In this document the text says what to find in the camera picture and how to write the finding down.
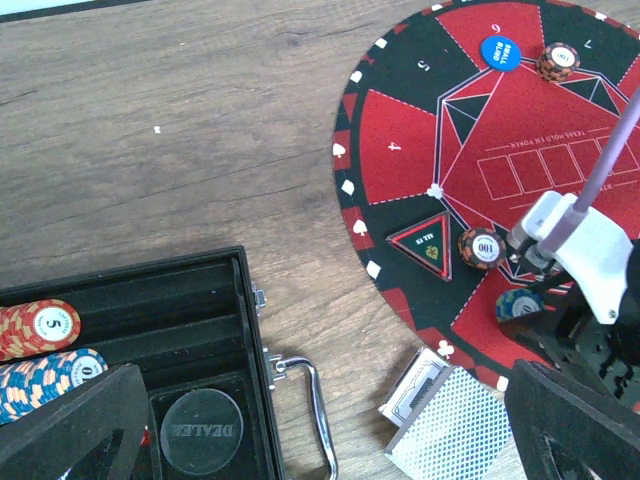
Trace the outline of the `brown 100 chip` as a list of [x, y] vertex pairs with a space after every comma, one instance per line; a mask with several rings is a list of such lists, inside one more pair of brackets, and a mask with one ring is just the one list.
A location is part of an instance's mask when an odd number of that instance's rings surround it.
[[570, 77], [580, 66], [578, 51], [564, 42], [554, 42], [544, 47], [536, 61], [536, 71], [548, 82], [561, 82]]
[[465, 230], [458, 237], [457, 248], [467, 265], [482, 270], [499, 267], [507, 253], [502, 237], [496, 231], [484, 227]]

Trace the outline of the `teal chip seat two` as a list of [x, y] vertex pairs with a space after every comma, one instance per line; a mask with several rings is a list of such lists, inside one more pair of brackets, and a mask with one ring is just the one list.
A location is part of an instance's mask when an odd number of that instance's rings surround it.
[[544, 310], [542, 298], [529, 289], [513, 289], [502, 293], [495, 303], [499, 323]]

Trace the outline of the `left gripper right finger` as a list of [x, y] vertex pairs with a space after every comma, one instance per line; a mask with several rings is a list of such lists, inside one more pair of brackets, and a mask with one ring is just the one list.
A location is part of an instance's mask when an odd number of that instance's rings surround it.
[[613, 397], [518, 360], [504, 402], [527, 478], [639, 477], [639, 415]]

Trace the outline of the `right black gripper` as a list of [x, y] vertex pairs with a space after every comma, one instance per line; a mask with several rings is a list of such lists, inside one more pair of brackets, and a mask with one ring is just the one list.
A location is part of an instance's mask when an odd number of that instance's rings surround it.
[[577, 283], [566, 272], [545, 275], [524, 288], [544, 310], [499, 323], [500, 331], [560, 373], [617, 400], [639, 398], [639, 251], [632, 250], [613, 325], [597, 321]]

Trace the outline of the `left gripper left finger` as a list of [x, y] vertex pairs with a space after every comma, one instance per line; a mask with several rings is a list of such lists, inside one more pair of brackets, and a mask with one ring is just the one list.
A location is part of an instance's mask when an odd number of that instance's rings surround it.
[[120, 365], [1, 428], [3, 479], [128, 479], [148, 420], [138, 366]]

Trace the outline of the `blue small blind button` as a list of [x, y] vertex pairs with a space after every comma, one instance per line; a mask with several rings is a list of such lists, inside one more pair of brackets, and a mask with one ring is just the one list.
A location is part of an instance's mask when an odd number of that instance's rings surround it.
[[481, 44], [481, 54], [489, 67], [501, 72], [515, 70], [522, 60], [518, 44], [500, 35], [487, 37]]

